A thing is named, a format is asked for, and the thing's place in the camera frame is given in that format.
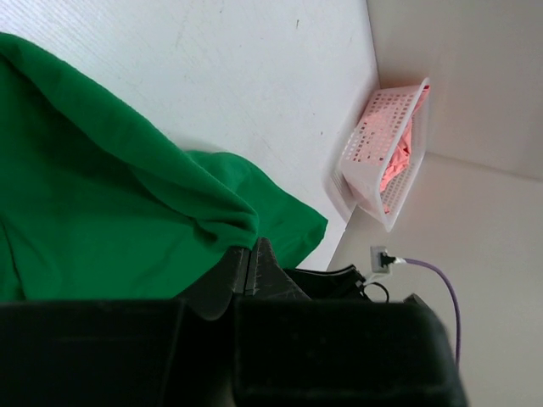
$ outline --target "basket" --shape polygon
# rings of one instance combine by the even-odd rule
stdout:
[[[387,231],[392,229],[400,214],[426,152],[429,101],[426,100],[414,115],[413,111],[423,88],[428,85],[427,78],[419,86],[375,91],[339,163],[358,206],[383,223]],[[380,192],[384,171],[411,116],[409,167]]]

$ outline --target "pink cloth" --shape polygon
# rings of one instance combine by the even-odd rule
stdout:
[[[428,97],[429,92],[430,86],[425,86],[423,91],[421,92],[421,96],[418,99],[417,104],[415,105],[413,114],[415,114],[423,105],[424,101]],[[411,156],[411,129],[413,126],[412,122],[413,120],[411,116],[411,118],[407,122],[406,129],[401,135],[400,141],[396,146],[396,150],[392,154],[389,165],[384,171],[383,179],[381,180],[380,186],[381,192],[387,188],[389,182],[391,182],[395,176],[399,175],[403,170],[409,167],[409,157]],[[389,208],[387,207],[387,205],[384,205],[384,212],[386,214],[389,212]]]

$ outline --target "white table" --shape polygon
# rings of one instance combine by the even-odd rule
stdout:
[[[327,268],[352,207],[325,185],[378,82],[365,1],[0,0],[0,30],[65,59],[181,147],[260,166],[328,218],[303,264]]]

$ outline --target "green cloth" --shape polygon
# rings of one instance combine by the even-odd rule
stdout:
[[[326,220],[230,153],[183,152],[99,84],[0,33],[0,299],[169,298],[231,246],[283,267]]]

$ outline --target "green fabric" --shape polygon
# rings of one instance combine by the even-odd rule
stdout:
[[[230,246],[294,267],[326,220],[246,159],[183,152],[38,46],[0,33],[0,299],[169,298]]]

